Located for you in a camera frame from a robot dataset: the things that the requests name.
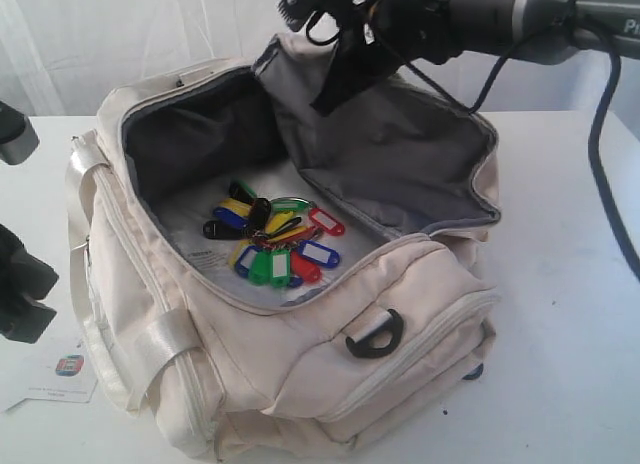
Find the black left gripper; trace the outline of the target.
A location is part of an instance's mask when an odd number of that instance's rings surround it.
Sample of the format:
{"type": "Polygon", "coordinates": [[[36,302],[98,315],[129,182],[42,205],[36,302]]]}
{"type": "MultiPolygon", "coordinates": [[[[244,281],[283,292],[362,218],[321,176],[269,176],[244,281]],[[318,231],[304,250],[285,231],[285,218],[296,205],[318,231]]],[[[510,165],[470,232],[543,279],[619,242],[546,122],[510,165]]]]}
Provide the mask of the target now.
{"type": "Polygon", "coordinates": [[[57,315],[43,303],[59,275],[30,254],[23,242],[1,226],[1,335],[35,344],[57,315]]]}

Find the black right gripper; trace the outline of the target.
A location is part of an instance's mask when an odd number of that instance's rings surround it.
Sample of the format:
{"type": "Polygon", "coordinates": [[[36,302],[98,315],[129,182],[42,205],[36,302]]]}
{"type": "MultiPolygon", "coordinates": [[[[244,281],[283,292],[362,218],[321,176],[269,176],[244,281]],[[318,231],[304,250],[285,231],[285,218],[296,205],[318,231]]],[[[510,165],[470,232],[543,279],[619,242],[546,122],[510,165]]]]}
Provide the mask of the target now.
{"type": "Polygon", "coordinates": [[[320,115],[390,77],[400,62],[440,65],[462,53],[447,0],[280,0],[278,11],[313,45],[336,43],[311,102],[320,115]]]}

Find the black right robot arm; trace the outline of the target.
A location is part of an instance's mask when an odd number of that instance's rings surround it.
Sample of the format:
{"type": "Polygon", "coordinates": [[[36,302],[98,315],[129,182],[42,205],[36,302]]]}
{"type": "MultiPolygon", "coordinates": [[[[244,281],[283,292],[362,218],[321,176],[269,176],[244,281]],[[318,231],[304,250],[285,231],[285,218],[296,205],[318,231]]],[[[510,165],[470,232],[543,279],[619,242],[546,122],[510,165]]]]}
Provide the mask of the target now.
{"type": "Polygon", "coordinates": [[[325,15],[336,34],[312,107],[328,115],[400,67],[442,65],[470,51],[543,65],[579,50],[639,56],[639,0],[280,0],[294,32],[325,15]]]}

